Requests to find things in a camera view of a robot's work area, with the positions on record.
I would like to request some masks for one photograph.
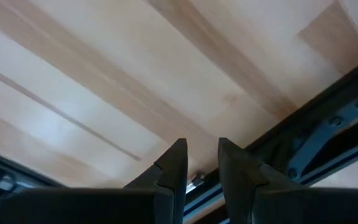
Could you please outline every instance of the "wooden ceiling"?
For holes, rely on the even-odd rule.
[[[0,0],[0,155],[121,187],[178,138],[189,174],[358,65],[358,1]]]

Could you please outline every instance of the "wood panel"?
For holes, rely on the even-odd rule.
[[[218,137],[245,147],[357,65],[354,1],[0,0],[0,154],[122,186],[188,138],[208,172]]]

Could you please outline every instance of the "metal frame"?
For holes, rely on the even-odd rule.
[[[358,161],[358,67],[247,146],[289,178],[310,186]],[[223,197],[218,170],[186,196],[185,220]],[[225,206],[197,223],[228,222]]]

